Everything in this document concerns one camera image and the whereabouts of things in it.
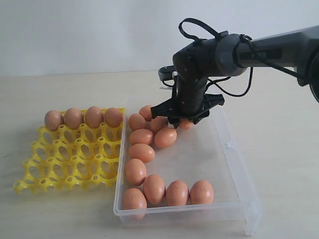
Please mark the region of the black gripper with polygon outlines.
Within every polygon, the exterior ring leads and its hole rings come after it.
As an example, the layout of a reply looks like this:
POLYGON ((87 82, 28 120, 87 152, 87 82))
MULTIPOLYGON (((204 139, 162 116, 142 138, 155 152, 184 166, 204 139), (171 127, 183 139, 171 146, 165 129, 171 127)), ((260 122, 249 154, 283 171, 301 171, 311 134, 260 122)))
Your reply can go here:
POLYGON ((174 99, 170 98, 151 107, 152 119, 166 117, 169 124, 176 129, 180 119, 192 119, 193 124, 198 124, 209 117, 213 107, 223 106, 225 103, 222 94, 205 94, 207 77, 195 82, 186 81, 180 75, 174 76, 173 79, 176 87, 174 99))

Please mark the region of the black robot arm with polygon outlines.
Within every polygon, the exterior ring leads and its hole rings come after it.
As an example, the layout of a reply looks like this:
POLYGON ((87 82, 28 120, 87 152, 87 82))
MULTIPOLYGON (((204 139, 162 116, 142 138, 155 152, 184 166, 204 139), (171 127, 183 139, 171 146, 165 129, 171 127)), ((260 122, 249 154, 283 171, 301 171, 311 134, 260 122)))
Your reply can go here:
POLYGON ((171 98, 152 107, 153 118, 166 117, 174 127, 181 119, 196 124, 209 116, 211 108, 224 104, 222 95, 207 93, 211 85, 255 67, 271 67, 291 75, 300 86, 309 86, 315 98, 319 96, 317 26, 260 39, 216 32, 206 24, 202 28, 213 38, 188 35, 191 43, 173 55, 171 66, 159 69, 160 80, 174 84, 171 98))

